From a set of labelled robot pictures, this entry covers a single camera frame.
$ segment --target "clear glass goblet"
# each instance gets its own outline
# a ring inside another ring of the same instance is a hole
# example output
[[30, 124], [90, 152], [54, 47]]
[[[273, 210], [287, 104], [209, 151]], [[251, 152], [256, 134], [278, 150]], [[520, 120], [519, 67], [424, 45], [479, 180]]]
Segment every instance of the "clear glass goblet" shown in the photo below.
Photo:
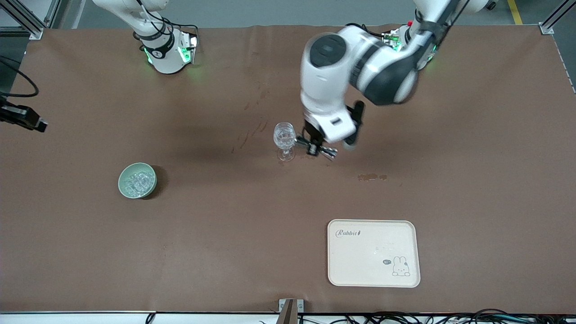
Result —
[[278, 147], [278, 158], [282, 162], [292, 161], [294, 158], [294, 145], [296, 144], [296, 131], [291, 123], [278, 123], [274, 128], [274, 143]]

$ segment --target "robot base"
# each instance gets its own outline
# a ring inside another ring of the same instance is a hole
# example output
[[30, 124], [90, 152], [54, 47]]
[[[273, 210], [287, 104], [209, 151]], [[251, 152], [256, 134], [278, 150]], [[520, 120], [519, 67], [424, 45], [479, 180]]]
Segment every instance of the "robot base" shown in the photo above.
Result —
[[156, 58], [154, 51], [149, 53], [145, 50], [148, 62], [160, 73], [173, 74], [180, 71], [186, 64], [194, 64], [198, 36], [177, 28], [173, 29], [172, 34], [175, 41], [164, 58]]

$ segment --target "yellow floor line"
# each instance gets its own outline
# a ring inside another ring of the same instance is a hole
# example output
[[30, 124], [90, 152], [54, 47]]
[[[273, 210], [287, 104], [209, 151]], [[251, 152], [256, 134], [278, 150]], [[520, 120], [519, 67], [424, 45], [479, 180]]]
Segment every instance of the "yellow floor line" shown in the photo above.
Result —
[[522, 25], [522, 18], [520, 18], [520, 13], [518, 12], [518, 7], [516, 6], [516, 1], [508, 0], [508, 5], [510, 6], [510, 11], [512, 12], [512, 17], [514, 18], [514, 23], [517, 25]]

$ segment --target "green ceramic bowl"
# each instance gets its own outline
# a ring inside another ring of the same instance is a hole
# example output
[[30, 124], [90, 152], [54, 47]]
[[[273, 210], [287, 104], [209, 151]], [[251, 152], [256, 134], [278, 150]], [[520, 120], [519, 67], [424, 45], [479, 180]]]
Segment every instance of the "green ceramic bowl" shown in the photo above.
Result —
[[[147, 177], [147, 179], [138, 180], [138, 177]], [[144, 198], [154, 191], [157, 182], [158, 179], [154, 169], [146, 163], [138, 162], [129, 165], [122, 171], [118, 178], [118, 190], [126, 198]]]

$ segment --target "rabbit logo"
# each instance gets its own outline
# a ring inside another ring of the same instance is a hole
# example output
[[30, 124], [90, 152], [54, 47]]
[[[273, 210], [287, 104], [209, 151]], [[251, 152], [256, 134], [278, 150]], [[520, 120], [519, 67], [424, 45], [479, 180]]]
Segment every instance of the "rabbit logo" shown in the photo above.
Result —
[[392, 267], [392, 275], [400, 277], [409, 277], [410, 268], [405, 257], [394, 257], [394, 265]]

